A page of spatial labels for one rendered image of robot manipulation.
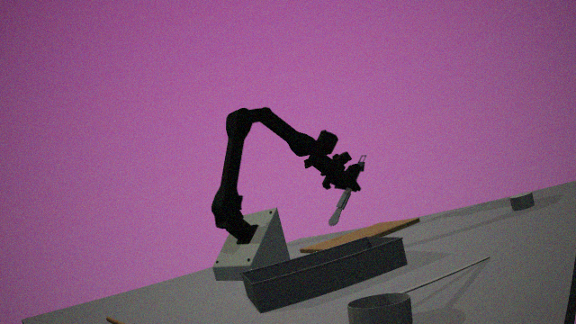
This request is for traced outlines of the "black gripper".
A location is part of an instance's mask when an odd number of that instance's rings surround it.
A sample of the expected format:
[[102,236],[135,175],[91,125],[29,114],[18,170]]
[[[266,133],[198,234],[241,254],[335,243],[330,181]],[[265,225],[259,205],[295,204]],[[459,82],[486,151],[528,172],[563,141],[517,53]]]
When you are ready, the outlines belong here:
[[322,176],[326,176],[322,185],[325,189],[331,189],[331,185],[335,186],[335,189],[346,190],[347,188],[353,189],[352,191],[360,191],[360,186],[356,181],[362,167],[358,164],[353,164],[348,166],[347,170],[340,168],[336,163],[337,160],[331,159],[328,166],[321,171]]

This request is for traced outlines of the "dark grey rectangular tin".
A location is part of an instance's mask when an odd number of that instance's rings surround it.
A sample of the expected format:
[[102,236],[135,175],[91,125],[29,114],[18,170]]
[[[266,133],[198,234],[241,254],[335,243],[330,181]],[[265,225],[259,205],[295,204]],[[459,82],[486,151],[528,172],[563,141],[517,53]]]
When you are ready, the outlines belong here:
[[240,272],[260,313],[303,302],[405,266],[399,237],[364,237]]

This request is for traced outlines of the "wooden board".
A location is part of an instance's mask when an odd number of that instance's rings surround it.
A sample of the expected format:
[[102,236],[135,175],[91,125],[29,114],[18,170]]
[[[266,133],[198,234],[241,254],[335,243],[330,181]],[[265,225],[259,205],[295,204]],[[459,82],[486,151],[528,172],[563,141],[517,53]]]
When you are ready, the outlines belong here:
[[333,248],[356,239],[364,237],[383,237],[398,230],[403,230],[407,227],[415,225],[419,222],[419,218],[378,222],[368,228],[360,229],[358,231],[348,233],[338,238],[333,238],[318,244],[300,249],[301,253],[314,253],[327,248]]

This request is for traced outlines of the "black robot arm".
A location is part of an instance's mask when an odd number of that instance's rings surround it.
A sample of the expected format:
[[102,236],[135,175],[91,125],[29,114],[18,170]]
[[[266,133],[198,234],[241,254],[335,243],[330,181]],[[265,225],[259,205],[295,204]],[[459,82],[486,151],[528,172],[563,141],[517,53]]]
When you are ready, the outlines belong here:
[[244,139],[253,122],[263,123],[285,140],[298,157],[310,155],[304,160],[305,168],[313,166],[320,172],[329,165],[331,158],[327,154],[331,154],[338,143],[338,137],[326,130],[320,132],[317,140],[298,132],[266,107],[253,110],[241,108],[228,114],[226,132],[229,140],[220,187],[212,202],[211,212],[214,214],[215,227],[225,229],[238,240],[237,244],[249,244],[258,228],[258,225],[250,225],[243,220],[244,216],[240,211],[243,196],[238,193]]

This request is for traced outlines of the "grey saucepan with long handle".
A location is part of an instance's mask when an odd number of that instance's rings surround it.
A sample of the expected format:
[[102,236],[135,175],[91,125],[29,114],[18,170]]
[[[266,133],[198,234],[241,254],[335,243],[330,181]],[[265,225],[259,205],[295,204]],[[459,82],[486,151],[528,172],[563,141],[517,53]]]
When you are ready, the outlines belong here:
[[408,292],[432,284],[449,275],[461,272],[465,268],[474,266],[489,258],[490,256],[486,256],[469,265],[464,265],[453,272],[443,274],[400,292],[383,293],[352,300],[347,305],[348,324],[412,324],[411,300],[410,295],[407,294]]

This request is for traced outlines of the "grey cylinder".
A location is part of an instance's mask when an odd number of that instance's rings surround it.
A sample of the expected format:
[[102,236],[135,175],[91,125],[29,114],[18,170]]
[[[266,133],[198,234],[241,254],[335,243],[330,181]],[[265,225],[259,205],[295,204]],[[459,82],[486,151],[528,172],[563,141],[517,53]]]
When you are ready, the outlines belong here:
[[509,198],[512,211],[524,210],[535,205],[532,192],[520,193]]

